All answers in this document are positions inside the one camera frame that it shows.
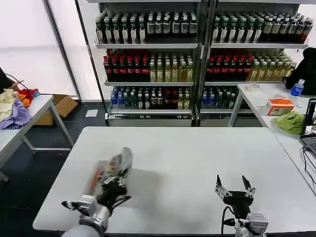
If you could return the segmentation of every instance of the orange box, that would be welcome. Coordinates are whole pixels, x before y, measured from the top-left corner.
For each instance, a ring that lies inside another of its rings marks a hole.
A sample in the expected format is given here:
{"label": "orange box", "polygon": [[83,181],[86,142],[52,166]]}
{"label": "orange box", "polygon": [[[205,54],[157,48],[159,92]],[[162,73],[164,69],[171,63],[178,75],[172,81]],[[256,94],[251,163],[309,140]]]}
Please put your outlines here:
{"label": "orange box", "polygon": [[268,100],[265,111],[267,115],[279,116],[292,111],[294,105],[292,101],[286,99]]}

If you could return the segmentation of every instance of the cardboard box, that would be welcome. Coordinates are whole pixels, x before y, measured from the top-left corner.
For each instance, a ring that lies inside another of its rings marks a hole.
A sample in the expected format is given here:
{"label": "cardboard box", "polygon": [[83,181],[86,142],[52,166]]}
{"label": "cardboard box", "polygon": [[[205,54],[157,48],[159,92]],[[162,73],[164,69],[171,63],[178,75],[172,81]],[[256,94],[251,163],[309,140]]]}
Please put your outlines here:
{"label": "cardboard box", "polygon": [[[55,94],[53,96],[53,103],[61,118],[65,118],[78,105],[78,103],[68,95]],[[50,112],[46,111],[35,125],[53,125],[53,117]]]}

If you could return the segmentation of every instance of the white table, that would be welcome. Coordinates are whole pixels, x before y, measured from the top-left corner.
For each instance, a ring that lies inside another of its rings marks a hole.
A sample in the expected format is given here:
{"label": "white table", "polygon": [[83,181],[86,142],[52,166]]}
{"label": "white table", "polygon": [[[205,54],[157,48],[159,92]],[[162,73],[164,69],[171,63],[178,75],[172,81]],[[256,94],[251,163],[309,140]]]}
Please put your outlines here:
{"label": "white table", "polygon": [[[295,166],[298,168],[300,173],[302,174],[303,178],[306,180],[307,184],[310,186],[314,194],[316,195],[316,188],[313,185],[313,182],[309,175],[304,171],[304,159],[302,156],[302,146],[304,146],[304,143],[300,141],[300,135],[295,134],[289,134],[285,132],[283,129],[277,127],[273,119],[277,116],[268,116],[263,113],[262,108],[265,106],[267,101],[269,99],[273,99],[275,95],[282,95],[285,98],[290,99],[289,97],[289,90],[286,89],[284,84],[279,83],[272,83],[272,84],[260,84],[260,91],[258,92],[249,92],[247,90],[248,84],[239,84],[239,94],[236,100],[236,105],[234,107],[231,119],[229,121],[228,126],[233,126],[237,112],[239,110],[240,104],[242,99],[246,101],[246,103],[249,105],[253,113],[256,115],[257,119],[260,121],[263,127],[268,127],[273,134],[276,136],[278,141],[281,143],[285,151],[288,153],[290,158],[292,159]],[[300,108],[295,107],[294,110],[305,114],[308,101],[310,98],[313,97],[307,97],[307,96],[301,96],[298,99],[298,103]],[[316,160],[314,158],[314,155],[310,152],[308,152],[308,156],[311,158],[312,161],[314,161],[314,165],[316,165]],[[308,171],[313,176],[314,180],[316,180],[316,170],[312,167],[311,164],[308,165]]]}
{"label": "white table", "polygon": [[[6,163],[12,153],[21,145],[22,142],[25,142],[25,144],[34,152],[70,151],[69,148],[35,148],[25,137],[27,131],[47,110],[49,110],[56,124],[62,129],[66,140],[70,143],[71,147],[74,145],[73,139],[59,117],[59,114],[52,101],[52,95],[40,95],[35,97],[31,102],[31,105],[27,108],[27,111],[32,116],[32,118],[26,125],[18,130],[0,130],[0,168]],[[1,180],[7,182],[8,178],[0,171],[0,181]]]}
{"label": "white table", "polygon": [[33,227],[78,224],[79,213],[60,203],[78,200],[97,161],[123,146],[133,152],[132,199],[114,210],[109,233],[219,234],[225,205],[214,192],[217,174],[229,190],[244,190],[242,174],[256,187],[250,208],[266,215],[268,232],[316,230],[316,198],[269,129],[199,127],[86,127]]}

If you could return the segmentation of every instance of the plastic bottle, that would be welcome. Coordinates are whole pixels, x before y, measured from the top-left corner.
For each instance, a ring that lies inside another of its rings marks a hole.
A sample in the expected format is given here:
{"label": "plastic bottle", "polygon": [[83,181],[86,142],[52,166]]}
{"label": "plastic bottle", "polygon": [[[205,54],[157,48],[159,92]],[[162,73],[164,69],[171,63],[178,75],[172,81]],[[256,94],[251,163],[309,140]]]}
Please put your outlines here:
{"label": "plastic bottle", "polygon": [[290,99],[292,101],[292,103],[299,108],[299,105],[298,105],[298,97],[300,97],[303,89],[304,89],[304,82],[305,80],[303,79],[300,79],[298,81],[298,83],[295,83],[294,86],[292,87],[291,91],[290,91]]}

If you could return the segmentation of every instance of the black wire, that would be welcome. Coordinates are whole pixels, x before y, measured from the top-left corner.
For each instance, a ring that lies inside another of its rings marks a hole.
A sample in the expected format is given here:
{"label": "black wire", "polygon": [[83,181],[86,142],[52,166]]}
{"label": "black wire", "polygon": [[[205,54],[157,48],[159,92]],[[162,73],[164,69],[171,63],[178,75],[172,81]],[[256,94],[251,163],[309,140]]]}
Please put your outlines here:
{"label": "black wire", "polygon": [[313,162],[311,161],[311,159],[308,157],[308,155],[306,154],[306,151],[310,151],[311,149],[308,148],[308,147],[302,147],[302,150],[303,150],[303,158],[304,158],[304,170],[305,172],[309,175],[309,177],[311,178],[312,182],[314,185],[316,185],[316,182],[315,180],[313,179],[312,175],[310,174],[310,172],[307,170],[307,162],[306,162],[306,157],[307,159],[310,161],[310,163],[312,164],[312,166],[314,167],[314,169],[316,170],[316,167],[315,165],[313,164]]}
{"label": "black wire", "polygon": [[10,76],[12,78],[14,78],[18,83],[20,83],[22,86],[24,86],[27,90],[29,90],[22,82],[20,82],[17,78],[15,78],[14,76],[8,74],[8,73],[5,73],[7,76]]}
{"label": "black wire", "polygon": [[229,211],[233,215],[235,215],[230,206],[225,206],[225,208],[223,210],[223,215],[222,215],[221,237],[224,237],[224,219],[225,219],[225,213],[226,213],[227,209],[229,209]]}

